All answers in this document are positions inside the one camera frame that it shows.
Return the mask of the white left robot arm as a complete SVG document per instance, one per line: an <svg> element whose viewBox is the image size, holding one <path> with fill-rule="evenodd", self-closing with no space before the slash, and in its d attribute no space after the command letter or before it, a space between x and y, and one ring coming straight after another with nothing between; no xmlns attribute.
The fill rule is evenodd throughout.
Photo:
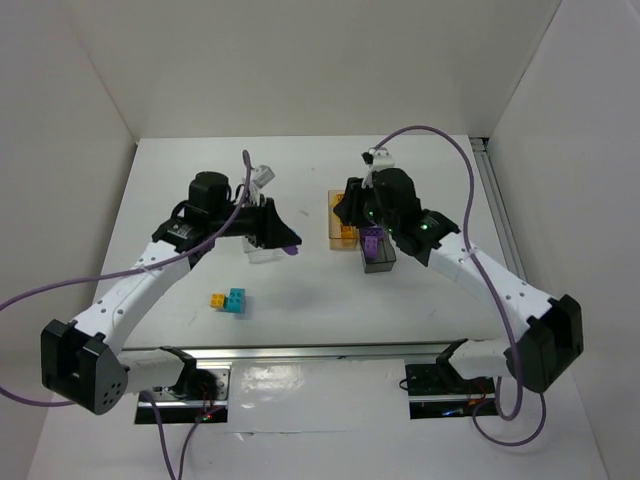
<svg viewBox="0 0 640 480"><path fill-rule="evenodd" d="M187 199L153 233L127 275L98 301L41 333L41 376L48 390L103 415L126 394L167 390L178 399L211 399L214 374L176 347L126 353L123 347L140 321L178 281L211 251L220 237L241 237L262 250L296 253L301 238L279 217L263 194L270 167L251 169L236 198L227 176L200 172Z"/></svg>

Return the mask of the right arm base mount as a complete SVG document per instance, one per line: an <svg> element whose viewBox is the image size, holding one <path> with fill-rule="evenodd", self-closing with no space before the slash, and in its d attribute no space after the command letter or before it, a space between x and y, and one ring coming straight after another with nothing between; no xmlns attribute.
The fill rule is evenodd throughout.
<svg viewBox="0 0 640 480"><path fill-rule="evenodd" d="M470 417L485 401L484 416L496 416L495 383L489 378L464 380L448 376L436 364L407 364L398 386L408 395L411 420Z"/></svg>

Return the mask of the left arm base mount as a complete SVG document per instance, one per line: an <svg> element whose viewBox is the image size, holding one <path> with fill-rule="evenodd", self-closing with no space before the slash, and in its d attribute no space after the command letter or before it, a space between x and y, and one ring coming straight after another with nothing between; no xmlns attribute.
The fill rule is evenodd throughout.
<svg viewBox="0 0 640 480"><path fill-rule="evenodd" d="M200 383L188 394L176 395L167 387L155 388L150 397L155 402L163 424L193 424L201 416L205 424L223 424L228 421L228 398L231 379L229 365L213 365L207 371L215 379L215 386Z"/></svg>

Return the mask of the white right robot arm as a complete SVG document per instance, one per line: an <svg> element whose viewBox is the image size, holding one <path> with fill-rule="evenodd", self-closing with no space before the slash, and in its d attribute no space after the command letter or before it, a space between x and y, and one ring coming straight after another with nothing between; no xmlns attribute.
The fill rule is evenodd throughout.
<svg viewBox="0 0 640 480"><path fill-rule="evenodd" d="M525 389L544 393L582 354L578 301L531 286L466 241L452 220L422 207L403 170L349 178L333 211L345 225L383 228L403 253L497 313L505 339L455 342L442 359L454 375L465 380L510 375Z"/></svg>

